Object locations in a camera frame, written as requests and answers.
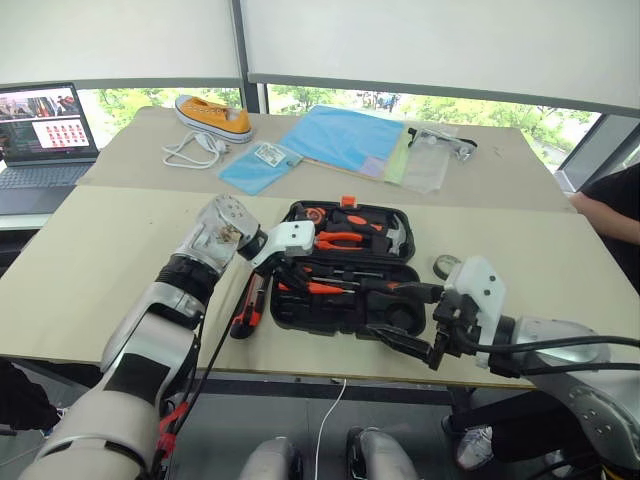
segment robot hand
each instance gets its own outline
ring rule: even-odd
[[[258,273],[285,270],[287,256],[311,252],[314,234],[311,221],[265,233],[236,199],[216,197],[110,338],[100,383],[73,405],[20,478],[151,478],[158,452],[162,458],[175,441],[159,432],[164,400],[195,369],[194,329],[235,252]]]
[[[433,291],[422,284],[407,294]],[[640,348],[640,340],[597,336],[575,322],[501,315],[506,287],[482,257],[454,267],[436,303],[430,345],[387,325],[369,330],[382,342],[437,370],[445,353],[475,355],[476,365],[506,377],[524,376],[569,408],[609,471],[640,470],[640,365],[616,363],[607,345]]]

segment open tool case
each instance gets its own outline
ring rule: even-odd
[[[276,273],[270,306],[279,326],[324,335],[355,333],[361,338],[373,338],[366,328],[372,323],[400,327],[411,335],[424,330],[423,303],[384,293],[383,289],[369,289],[380,283],[420,280],[406,265],[415,246],[404,212],[356,205],[354,199],[343,199],[342,203],[300,201],[284,218],[307,219],[316,227],[313,253],[297,257],[295,263],[322,293],[288,289]],[[326,293],[332,288],[337,293]]]

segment laptop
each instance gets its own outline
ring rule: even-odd
[[[72,83],[0,89],[0,215],[54,212],[97,156]]]

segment light blue towel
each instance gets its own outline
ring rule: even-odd
[[[305,157],[377,177],[403,128],[393,120],[315,106],[279,143]]]

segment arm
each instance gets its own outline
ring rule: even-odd
[[[640,222],[625,217],[614,209],[589,198],[582,192],[569,197],[571,204],[589,220],[593,228],[601,235],[640,245]]]

